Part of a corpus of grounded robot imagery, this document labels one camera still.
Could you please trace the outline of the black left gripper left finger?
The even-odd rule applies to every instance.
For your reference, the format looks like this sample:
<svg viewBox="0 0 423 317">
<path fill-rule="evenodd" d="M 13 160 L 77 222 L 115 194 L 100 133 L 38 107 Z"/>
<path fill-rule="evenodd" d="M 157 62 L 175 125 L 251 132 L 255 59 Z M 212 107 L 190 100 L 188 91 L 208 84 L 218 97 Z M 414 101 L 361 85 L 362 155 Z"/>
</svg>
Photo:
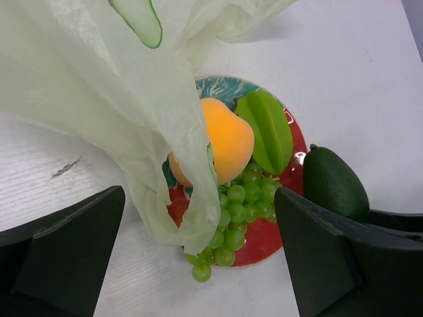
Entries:
<svg viewBox="0 0 423 317">
<path fill-rule="evenodd" d="M 112 186 L 1 232 L 2 316 L 93 316 L 126 196 Z"/>
</svg>

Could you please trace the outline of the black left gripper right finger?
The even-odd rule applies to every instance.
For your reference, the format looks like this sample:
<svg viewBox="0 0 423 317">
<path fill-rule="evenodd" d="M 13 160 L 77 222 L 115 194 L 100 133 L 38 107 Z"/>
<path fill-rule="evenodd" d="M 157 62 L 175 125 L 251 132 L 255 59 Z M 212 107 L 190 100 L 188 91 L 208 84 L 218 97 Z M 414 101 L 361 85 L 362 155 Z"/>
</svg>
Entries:
<svg viewBox="0 0 423 317">
<path fill-rule="evenodd" d="M 275 208 L 301 316 L 421 316 L 422 215 L 357 223 L 287 189 Z"/>
</svg>

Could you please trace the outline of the dark green fake avocado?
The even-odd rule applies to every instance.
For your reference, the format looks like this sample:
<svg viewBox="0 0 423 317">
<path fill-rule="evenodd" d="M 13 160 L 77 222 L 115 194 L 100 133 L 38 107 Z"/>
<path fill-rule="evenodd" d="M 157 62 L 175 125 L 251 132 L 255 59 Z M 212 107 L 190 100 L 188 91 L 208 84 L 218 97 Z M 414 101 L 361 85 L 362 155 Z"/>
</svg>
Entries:
<svg viewBox="0 0 423 317">
<path fill-rule="evenodd" d="M 335 152 L 310 145 L 303 161 L 303 196 L 354 221 L 369 215 L 369 199 L 356 173 Z"/>
</svg>

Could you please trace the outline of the green fake grape bunch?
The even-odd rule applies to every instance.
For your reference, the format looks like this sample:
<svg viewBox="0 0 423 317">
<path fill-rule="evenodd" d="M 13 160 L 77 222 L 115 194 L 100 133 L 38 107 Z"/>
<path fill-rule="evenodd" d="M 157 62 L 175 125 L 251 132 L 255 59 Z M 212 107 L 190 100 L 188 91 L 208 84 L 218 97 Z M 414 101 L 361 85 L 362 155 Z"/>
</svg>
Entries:
<svg viewBox="0 0 423 317">
<path fill-rule="evenodd" d="M 201 253 L 184 255 L 192 265 L 194 280 L 208 281 L 214 265 L 232 266 L 236 252 L 245 247 L 249 225 L 261 219 L 276 222 L 274 196 L 280 186 L 279 178 L 266 175 L 251 160 L 234 180 L 219 187 L 221 216 L 213 238 Z"/>
</svg>

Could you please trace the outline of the green fake starfruit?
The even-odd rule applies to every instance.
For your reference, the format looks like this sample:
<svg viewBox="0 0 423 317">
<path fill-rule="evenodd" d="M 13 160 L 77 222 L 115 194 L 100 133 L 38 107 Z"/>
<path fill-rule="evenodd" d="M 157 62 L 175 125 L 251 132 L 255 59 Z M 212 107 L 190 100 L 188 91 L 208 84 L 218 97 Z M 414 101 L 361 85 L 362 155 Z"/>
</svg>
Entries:
<svg viewBox="0 0 423 317">
<path fill-rule="evenodd" d="M 255 162 L 267 173 L 280 175 L 293 154 L 293 137 L 282 104 L 269 92 L 250 91 L 238 99 L 235 113 L 252 127 Z"/>
</svg>

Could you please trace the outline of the orange fake peach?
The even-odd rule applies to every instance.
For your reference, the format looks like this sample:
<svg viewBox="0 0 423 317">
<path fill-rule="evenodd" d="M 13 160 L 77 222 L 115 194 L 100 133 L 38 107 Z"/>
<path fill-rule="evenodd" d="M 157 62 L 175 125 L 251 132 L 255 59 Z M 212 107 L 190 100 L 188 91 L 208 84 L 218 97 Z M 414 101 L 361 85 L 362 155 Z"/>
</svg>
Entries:
<svg viewBox="0 0 423 317">
<path fill-rule="evenodd" d="M 234 180 L 249 163 L 254 149 L 254 132 L 222 101 L 202 98 L 200 102 L 213 151 L 217 183 L 223 185 Z"/>
</svg>

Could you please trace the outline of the light green plastic bag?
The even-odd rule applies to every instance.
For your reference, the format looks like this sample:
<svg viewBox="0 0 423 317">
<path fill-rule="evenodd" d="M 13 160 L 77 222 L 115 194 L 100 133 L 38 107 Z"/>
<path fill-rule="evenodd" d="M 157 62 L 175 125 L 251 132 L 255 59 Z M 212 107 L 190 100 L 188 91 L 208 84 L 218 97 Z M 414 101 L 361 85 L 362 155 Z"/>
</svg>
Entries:
<svg viewBox="0 0 423 317">
<path fill-rule="evenodd" d="M 288 1 L 2 1 L 1 109 L 123 170 L 153 238 L 200 253 L 220 216 L 194 70 Z"/>
</svg>

